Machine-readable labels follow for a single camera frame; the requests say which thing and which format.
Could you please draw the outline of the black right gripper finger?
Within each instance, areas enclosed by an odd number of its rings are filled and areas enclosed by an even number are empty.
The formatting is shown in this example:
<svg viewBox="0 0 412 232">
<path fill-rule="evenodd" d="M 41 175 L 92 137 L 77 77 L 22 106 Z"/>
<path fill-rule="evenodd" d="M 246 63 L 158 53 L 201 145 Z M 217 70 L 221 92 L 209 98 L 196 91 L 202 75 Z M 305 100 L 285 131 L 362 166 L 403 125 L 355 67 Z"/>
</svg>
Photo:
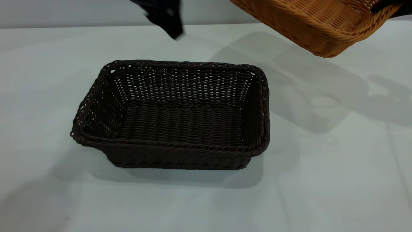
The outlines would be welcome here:
<svg viewBox="0 0 412 232">
<path fill-rule="evenodd" d="M 399 4 L 401 4 L 400 0 L 379 0 L 374 5 L 371 6 L 370 12 L 377 13 L 386 7 L 393 6 L 393 5 L 399 5 Z"/>
<path fill-rule="evenodd" d="M 412 3 L 403 3 L 403 5 L 397 10 L 397 12 L 391 16 L 391 18 L 408 16 L 411 14 L 412 14 Z"/>
</svg>

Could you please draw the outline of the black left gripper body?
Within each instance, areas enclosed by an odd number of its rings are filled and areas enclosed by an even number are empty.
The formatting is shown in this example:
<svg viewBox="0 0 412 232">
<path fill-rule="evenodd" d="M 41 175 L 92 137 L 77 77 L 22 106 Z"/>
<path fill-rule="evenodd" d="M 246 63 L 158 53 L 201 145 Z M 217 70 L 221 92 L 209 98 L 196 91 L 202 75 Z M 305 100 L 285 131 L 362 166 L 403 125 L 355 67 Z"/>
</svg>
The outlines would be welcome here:
<svg viewBox="0 0 412 232">
<path fill-rule="evenodd" d="M 140 6 L 148 14 L 169 16 L 175 16 L 181 5 L 180 0 L 131 0 L 131 2 Z"/>
</svg>

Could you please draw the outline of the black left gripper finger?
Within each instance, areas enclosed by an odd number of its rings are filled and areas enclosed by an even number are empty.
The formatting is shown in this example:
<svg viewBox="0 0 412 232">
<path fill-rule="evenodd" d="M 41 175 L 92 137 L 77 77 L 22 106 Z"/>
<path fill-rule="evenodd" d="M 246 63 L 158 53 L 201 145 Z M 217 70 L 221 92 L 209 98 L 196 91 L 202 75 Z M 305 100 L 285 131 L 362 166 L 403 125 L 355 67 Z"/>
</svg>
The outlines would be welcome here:
<svg viewBox="0 0 412 232">
<path fill-rule="evenodd" d="M 169 15 L 149 13 L 147 19 L 162 28 L 172 39 L 176 40 L 184 34 L 181 16 L 179 14 Z"/>
</svg>

